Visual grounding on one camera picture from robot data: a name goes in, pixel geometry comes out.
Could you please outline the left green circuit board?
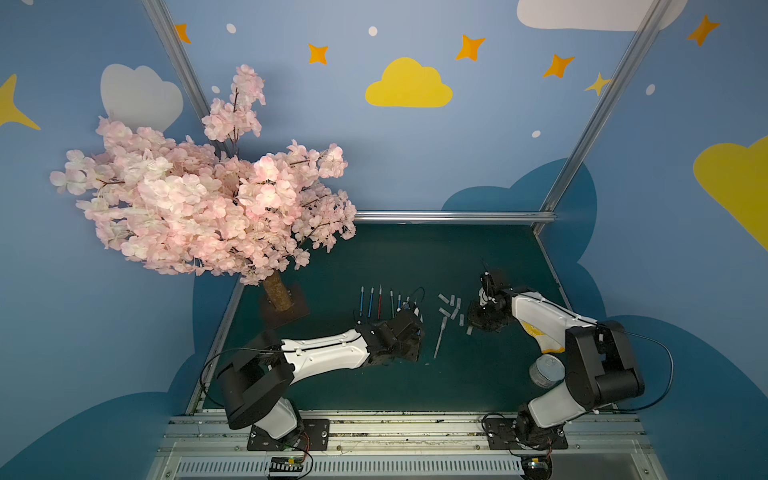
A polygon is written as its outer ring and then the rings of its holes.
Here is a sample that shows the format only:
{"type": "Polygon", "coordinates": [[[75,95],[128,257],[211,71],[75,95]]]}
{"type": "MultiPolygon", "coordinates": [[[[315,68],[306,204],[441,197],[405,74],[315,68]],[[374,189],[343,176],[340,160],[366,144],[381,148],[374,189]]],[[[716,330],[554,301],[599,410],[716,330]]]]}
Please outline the left green circuit board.
{"type": "Polygon", "coordinates": [[[267,464],[266,475],[268,478],[301,477],[308,466],[307,461],[298,456],[273,456],[267,464]]]}

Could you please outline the pink artificial blossom tree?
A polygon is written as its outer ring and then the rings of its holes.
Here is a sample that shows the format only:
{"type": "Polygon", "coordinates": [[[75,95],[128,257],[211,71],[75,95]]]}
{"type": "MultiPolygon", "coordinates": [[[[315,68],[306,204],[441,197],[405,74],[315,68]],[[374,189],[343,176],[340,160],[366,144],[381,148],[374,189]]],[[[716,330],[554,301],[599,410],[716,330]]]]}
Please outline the pink artificial blossom tree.
{"type": "Polygon", "coordinates": [[[317,151],[292,143],[256,161],[218,150],[260,133],[255,109],[265,102],[263,79],[241,65],[230,97],[213,100],[202,120],[206,144],[104,119],[103,152],[69,151],[50,182],[76,197],[106,248],[147,269],[286,287],[286,269],[355,235],[356,209],[327,186],[347,166],[338,145],[317,151]]]}

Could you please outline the slanted aluminium frame post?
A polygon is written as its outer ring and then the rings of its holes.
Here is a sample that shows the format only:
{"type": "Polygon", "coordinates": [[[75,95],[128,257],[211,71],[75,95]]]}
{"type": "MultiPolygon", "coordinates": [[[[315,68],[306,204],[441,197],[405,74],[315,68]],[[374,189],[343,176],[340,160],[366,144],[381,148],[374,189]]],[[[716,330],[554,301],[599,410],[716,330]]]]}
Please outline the slanted aluminium frame post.
{"type": "Polygon", "coordinates": [[[209,113],[208,103],[166,3],[163,0],[143,0],[142,4],[179,77],[192,108],[202,119],[209,113]]]}
{"type": "Polygon", "coordinates": [[[605,93],[600,96],[574,149],[546,195],[539,209],[540,219],[532,223],[533,233],[537,238],[540,237],[548,223],[553,223],[556,220],[555,210],[592,150],[614,108],[619,103],[622,94],[629,86],[637,69],[662,30],[663,20],[672,5],[672,0],[655,0],[651,2],[631,42],[613,72],[612,81],[607,85],[605,93]]]}

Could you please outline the yellow work glove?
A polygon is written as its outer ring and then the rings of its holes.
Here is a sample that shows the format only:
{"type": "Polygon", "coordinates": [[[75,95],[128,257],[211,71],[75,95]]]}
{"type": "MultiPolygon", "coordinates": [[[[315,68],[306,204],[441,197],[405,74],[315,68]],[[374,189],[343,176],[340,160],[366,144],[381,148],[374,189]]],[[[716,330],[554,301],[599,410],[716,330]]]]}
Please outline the yellow work glove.
{"type": "Polygon", "coordinates": [[[520,321],[520,324],[523,330],[537,342],[542,354],[563,353],[565,351],[563,345],[543,331],[526,322],[520,321]]]}

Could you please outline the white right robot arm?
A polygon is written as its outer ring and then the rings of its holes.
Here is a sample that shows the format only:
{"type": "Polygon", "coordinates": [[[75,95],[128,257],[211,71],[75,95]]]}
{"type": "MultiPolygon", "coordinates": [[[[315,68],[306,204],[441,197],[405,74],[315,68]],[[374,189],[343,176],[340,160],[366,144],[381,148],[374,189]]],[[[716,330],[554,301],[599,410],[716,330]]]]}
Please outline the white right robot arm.
{"type": "Polygon", "coordinates": [[[468,320],[476,329],[498,331],[517,322],[544,354],[563,353],[564,379],[518,413],[533,431],[559,427],[585,413],[641,396],[645,382],[618,322],[599,323],[526,288],[512,288],[486,271],[468,320]]]}

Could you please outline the dark square tree base plate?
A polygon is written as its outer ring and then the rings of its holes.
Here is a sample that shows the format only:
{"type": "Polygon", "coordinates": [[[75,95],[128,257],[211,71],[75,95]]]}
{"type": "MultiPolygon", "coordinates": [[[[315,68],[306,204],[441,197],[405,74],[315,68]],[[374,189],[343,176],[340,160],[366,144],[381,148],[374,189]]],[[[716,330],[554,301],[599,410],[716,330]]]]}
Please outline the dark square tree base plate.
{"type": "Polygon", "coordinates": [[[277,329],[310,314],[303,288],[299,283],[289,287],[267,287],[260,299],[260,313],[267,329],[277,329]]]}

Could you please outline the left slanted aluminium frame post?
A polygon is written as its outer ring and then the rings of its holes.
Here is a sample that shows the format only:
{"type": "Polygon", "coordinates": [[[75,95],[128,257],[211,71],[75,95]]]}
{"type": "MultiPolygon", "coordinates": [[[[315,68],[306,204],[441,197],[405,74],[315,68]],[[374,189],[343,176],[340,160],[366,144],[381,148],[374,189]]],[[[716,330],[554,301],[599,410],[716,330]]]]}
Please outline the left slanted aluminium frame post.
{"type": "Polygon", "coordinates": [[[208,103],[166,3],[163,0],[143,0],[142,4],[179,77],[192,108],[202,119],[209,113],[208,103]]]}

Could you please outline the red carving knife capped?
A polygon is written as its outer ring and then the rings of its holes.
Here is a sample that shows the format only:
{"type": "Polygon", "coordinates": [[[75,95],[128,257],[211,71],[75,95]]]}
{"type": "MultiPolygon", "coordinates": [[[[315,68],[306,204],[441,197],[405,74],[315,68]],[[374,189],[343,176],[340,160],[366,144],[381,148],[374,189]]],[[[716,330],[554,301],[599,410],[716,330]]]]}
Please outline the red carving knife capped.
{"type": "Polygon", "coordinates": [[[382,287],[382,285],[379,285],[378,297],[377,297],[377,310],[376,310],[376,313],[377,313],[376,319],[377,320],[381,319],[382,303],[383,303],[383,287],[382,287]]]}

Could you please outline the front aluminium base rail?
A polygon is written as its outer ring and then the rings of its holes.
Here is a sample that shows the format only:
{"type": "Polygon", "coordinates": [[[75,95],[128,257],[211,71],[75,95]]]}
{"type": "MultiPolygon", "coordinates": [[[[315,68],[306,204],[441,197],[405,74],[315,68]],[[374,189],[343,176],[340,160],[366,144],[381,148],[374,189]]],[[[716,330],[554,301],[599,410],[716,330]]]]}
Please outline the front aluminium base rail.
{"type": "Polygon", "coordinates": [[[481,412],[305,411],[318,447],[256,450],[256,435],[232,431],[220,410],[174,417],[150,479],[268,478],[273,456],[307,461],[296,479],[520,479],[522,457],[547,457],[555,479],[663,479],[666,474],[634,415],[587,415],[565,426],[566,446],[506,446],[512,416],[481,412]]]}

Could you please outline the horizontal aluminium frame rail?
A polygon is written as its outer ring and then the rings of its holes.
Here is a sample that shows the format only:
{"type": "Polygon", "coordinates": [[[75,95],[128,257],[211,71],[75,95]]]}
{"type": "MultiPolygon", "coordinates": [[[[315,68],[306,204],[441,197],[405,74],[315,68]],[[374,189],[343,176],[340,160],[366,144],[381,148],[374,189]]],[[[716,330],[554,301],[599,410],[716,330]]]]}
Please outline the horizontal aluminium frame rail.
{"type": "Polygon", "coordinates": [[[356,224],[443,224],[443,225],[518,225],[548,224],[551,212],[471,212],[471,211],[359,211],[356,224]]]}

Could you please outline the right slanted aluminium frame post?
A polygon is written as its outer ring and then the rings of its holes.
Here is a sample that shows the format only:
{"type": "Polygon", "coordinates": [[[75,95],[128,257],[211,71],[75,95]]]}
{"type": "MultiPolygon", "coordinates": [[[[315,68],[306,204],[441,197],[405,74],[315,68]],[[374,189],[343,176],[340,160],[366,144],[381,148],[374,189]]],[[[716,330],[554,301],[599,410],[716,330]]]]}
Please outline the right slanted aluminium frame post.
{"type": "Polygon", "coordinates": [[[540,237],[548,223],[553,223],[556,220],[555,210],[592,150],[614,108],[619,103],[622,94],[629,86],[637,69],[662,30],[663,20],[672,5],[672,0],[655,0],[651,2],[631,42],[613,72],[612,81],[607,85],[605,93],[600,96],[574,149],[546,195],[539,209],[540,219],[532,223],[533,233],[537,238],[540,237]]]}

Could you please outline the right round green circuit board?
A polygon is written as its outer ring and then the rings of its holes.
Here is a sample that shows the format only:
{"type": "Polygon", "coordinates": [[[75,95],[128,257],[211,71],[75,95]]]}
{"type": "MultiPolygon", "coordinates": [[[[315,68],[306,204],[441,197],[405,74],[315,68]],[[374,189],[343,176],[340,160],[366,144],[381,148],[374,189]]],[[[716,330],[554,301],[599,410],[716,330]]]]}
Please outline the right round green circuit board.
{"type": "Polygon", "coordinates": [[[550,480],[552,461],[547,457],[522,457],[520,460],[523,480],[550,480]]]}

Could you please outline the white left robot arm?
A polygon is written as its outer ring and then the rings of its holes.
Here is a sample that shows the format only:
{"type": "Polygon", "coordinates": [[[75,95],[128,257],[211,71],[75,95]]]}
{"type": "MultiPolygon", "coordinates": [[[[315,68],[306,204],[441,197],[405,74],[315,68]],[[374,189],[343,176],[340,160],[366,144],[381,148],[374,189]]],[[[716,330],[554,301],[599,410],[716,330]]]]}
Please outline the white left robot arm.
{"type": "Polygon", "coordinates": [[[423,339],[421,311],[414,304],[405,305],[390,320],[360,324],[333,336],[291,340],[265,331],[216,370],[228,426],[253,427],[272,441],[294,443],[304,427],[298,409],[285,397],[290,386],[336,370],[415,362],[423,339]]]}

